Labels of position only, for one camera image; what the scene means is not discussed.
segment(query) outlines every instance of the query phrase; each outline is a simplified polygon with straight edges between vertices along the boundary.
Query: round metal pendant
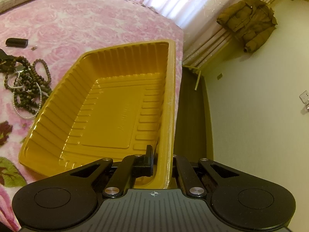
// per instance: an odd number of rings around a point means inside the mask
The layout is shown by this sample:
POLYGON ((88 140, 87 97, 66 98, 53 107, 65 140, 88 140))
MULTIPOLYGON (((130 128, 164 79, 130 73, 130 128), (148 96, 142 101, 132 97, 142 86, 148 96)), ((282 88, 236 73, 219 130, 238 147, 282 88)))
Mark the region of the round metal pendant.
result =
POLYGON ((18 65, 15 70, 16 71, 23 71, 25 69, 25 67, 23 65, 18 65))

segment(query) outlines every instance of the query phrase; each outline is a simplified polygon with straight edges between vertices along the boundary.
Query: cream wall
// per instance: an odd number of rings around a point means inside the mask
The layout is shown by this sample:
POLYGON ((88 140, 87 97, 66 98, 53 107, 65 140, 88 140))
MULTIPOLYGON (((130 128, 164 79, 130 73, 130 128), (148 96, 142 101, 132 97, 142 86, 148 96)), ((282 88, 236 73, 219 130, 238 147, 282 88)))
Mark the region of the cream wall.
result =
POLYGON ((264 46, 249 55, 232 42, 203 70, 214 159, 291 191, 289 227, 308 232, 309 113, 299 95, 309 91, 309 2, 275 3, 278 26, 264 46))

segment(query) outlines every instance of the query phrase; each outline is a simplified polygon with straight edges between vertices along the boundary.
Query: black circular pad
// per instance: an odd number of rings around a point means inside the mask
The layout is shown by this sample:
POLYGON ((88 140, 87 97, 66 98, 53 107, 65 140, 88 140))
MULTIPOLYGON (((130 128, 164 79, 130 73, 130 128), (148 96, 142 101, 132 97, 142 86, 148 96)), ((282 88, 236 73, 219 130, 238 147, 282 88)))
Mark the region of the black circular pad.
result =
POLYGON ((273 203, 273 196, 265 190, 251 188, 241 191, 238 200, 247 208, 264 209, 273 203))
POLYGON ((59 208, 67 204, 70 199, 70 192, 58 187, 43 189, 34 197, 35 202, 42 208, 59 208))
POLYGON ((21 188, 12 200, 21 226, 60 230, 87 219, 97 206, 97 196, 79 177, 47 178, 21 188))
POLYGON ((277 184, 256 177, 254 180, 255 186, 248 178, 228 178, 228 184, 219 186, 211 196, 213 210, 239 229, 257 231, 285 226, 295 211, 293 195, 277 184))

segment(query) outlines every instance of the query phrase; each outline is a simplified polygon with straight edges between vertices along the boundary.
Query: pink floral bedspread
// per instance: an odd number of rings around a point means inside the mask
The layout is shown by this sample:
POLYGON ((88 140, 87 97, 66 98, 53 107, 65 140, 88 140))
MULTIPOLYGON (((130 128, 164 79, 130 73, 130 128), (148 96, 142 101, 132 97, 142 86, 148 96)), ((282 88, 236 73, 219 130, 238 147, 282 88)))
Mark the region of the pink floral bedspread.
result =
MULTIPOLYGON (((163 38, 176 42, 177 113, 183 32, 150 8, 134 0, 33 0, 0 15, 0 48, 8 55, 25 56, 30 62, 44 59, 52 76, 52 88, 86 51, 163 38), (27 38, 29 45, 25 49, 6 47, 9 37, 27 38)), ((18 153, 33 120, 16 115, 12 93, 3 86, 3 73, 0 81, 0 220, 18 231, 12 198, 23 185, 42 176, 18 162, 18 153)))

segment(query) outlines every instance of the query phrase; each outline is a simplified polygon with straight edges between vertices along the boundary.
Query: hanging jacket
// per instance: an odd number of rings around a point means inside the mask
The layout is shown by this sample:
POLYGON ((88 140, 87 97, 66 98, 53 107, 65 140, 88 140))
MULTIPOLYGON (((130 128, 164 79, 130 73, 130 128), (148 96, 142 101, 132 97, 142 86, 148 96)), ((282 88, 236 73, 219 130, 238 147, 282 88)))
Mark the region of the hanging jacket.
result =
POLYGON ((217 23, 239 40, 245 52, 254 52, 269 38, 277 21, 261 0, 242 0, 225 9, 217 23))

